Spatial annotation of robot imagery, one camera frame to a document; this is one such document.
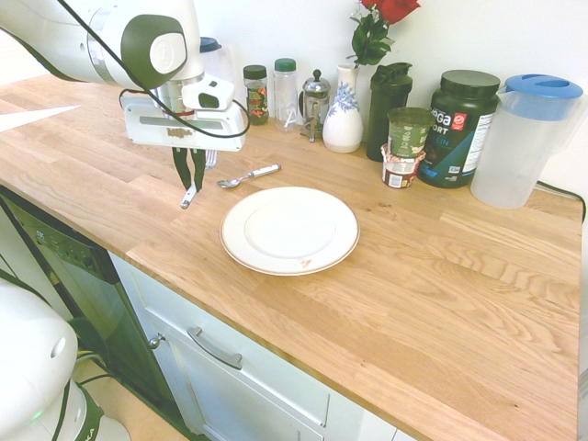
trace black dishwasher door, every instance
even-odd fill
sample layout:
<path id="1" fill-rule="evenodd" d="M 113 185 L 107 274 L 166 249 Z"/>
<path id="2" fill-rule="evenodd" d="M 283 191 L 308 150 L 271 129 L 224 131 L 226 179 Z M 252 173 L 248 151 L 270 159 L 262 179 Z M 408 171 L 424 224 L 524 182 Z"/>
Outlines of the black dishwasher door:
<path id="1" fill-rule="evenodd" d="M 49 264 L 61 281 L 58 292 L 70 313 L 86 317 L 106 342 L 108 368 L 157 408 L 171 407 L 175 413 L 172 394 L 107 250 L 4 187 L 0 196 L 23 240 L 40 252 L 31 249 L 45 274 Z"/>

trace protein powder container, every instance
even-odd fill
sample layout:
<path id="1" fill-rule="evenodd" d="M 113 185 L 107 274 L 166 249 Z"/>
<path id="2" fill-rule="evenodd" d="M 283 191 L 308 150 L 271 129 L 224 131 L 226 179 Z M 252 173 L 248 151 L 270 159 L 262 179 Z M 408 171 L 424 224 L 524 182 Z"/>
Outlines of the protein powder container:
<path id="1" fill-rule="evenodd" d="M 426 157 L 418 177 L 443 188 L 463 187 L 471 182 L 492 115 L 498 106 L 500 79 L 477 71 L 447 71 L 441 88 L 433 93 Z"/>

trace silver spoon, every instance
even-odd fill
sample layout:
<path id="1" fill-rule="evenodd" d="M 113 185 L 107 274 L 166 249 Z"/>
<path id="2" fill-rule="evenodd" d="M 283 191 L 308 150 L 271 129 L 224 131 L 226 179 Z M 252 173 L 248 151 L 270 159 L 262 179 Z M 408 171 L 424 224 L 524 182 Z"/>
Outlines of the silver spoon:
<path id="1" fill-rule="evenodd" d="M 282 168 L 280 164 L 269 165 L 268 167 L 260 168 L 258 170 L 254 170 L 253 172 L 249 172 L 247 175 L 240 177 L 239 179 L 223 179 L 222 181 L 217 182 L 217 185 L 223 188 L 237 187 L 239 184 L 241 184 L 241 181 L 247 179 L 248 177 L 269 175 L 270 173 L 278 171 L 280 168 Z"/>

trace stacked cups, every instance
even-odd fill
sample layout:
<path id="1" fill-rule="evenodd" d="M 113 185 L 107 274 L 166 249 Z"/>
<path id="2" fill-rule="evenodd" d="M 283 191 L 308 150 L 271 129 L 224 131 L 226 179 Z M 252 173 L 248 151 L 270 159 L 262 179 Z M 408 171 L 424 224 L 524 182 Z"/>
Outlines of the stacked cups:
<path id="1" fill-rule="evenodd" d="M 382 180 L 388 187 L 408 188 L 425 157 L 424 142 L 435 117 L 426 108 L 399 107 L 388 112 L 388 120 L 388 143 L 381 146 Z"/>

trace white vase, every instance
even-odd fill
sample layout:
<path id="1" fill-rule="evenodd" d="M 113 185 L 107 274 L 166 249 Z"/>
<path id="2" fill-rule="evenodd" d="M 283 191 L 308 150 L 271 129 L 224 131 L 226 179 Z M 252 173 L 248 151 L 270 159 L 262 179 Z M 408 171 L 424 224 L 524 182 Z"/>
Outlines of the white vase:
<path id="1" fill-rule="evenodd" d="M 322 128 L 324 145 L 333 152 L 354 152 L 364 134 L 356 98 L 357 74 L 359 68 L 352 63 L 337 66 L 337 93 Z"/>

